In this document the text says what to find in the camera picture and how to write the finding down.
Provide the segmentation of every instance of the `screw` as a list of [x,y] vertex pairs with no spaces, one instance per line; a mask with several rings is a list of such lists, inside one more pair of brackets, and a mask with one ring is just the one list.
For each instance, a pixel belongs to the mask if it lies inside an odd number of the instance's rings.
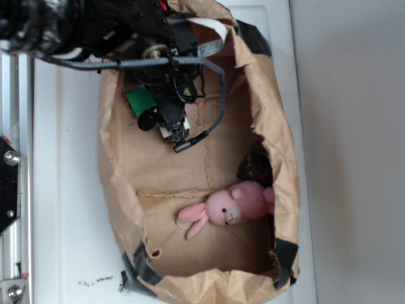
[[7,216],[12,219],[15,216],[15,212],[13,210],[10,210],[7,212]]
[[23,291],[21,287],[14,285],[8,289],[8,297],[13,303],[17,303],[21,299]]
[[9,166],[15,166],[20,162],[20,155],[18,155],[16,151],[7,151],[6,154],[4,154],[4,161]]

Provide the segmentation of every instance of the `ribbon cable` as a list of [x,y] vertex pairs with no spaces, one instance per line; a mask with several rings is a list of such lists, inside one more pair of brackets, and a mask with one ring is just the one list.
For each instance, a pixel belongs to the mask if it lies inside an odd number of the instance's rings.
[[219,53],[222,50],[228,34],[228,30],[226,26],[224,26],[224,24],[222,24],[218,20],[209,18],[190,18],[189,21],[212,29],[220,36],[220,38],[217,40],[201,44],[198,47],[198,57],[209,57],[216,53]]

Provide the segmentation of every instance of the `stuffed animal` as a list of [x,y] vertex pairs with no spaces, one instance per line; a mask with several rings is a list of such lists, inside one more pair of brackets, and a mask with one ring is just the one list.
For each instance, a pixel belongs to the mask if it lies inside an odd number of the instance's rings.
[[186,239],[192,239],[209,220],[215,225],[236,225],[274,214],[274,200],[272,187],[265,189],[258,182],[247,180],[211,194],[205,203],[184,208],[178,219],[196,222],[186,235]]

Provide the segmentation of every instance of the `aluminum frame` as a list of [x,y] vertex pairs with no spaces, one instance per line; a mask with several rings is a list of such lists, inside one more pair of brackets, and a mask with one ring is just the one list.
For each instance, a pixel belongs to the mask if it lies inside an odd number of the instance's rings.
[[[21,156],[18,175],[18,218],[0,237],[1,294],[15,281],[23,290],[20,304],[32,303],[32,147],[33,61],[27,55],[0,54],[0,136]],[[0,298],[0,304],[7,303]]]

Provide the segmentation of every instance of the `paper bag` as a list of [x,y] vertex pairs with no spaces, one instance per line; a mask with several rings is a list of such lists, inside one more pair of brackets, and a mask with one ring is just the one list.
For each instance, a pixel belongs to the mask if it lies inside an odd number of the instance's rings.
[[[225,116],[205,140],[176,154],[157,130],[138,128],[125,100],[134,86],[130,77],[103,72],[99,174],[125,262],[123,285],[167,303],[264,303],[298,275],[297,162],[271,57],[254,28],[238,23],[220,4],[169,5],[227,25],[224,48],[208,58],[226,73]],[[202,35],[207,32],[197,28],[197,38]],[[206,98],[186,106],[190,136],[207,129],[219,112],[219,78],[204,73]],[[274,217],[226,227],[207,224],[187,241],[187,231],[176,224],[179,211],[239,182],[238,166],[252,152],[270,159]]]

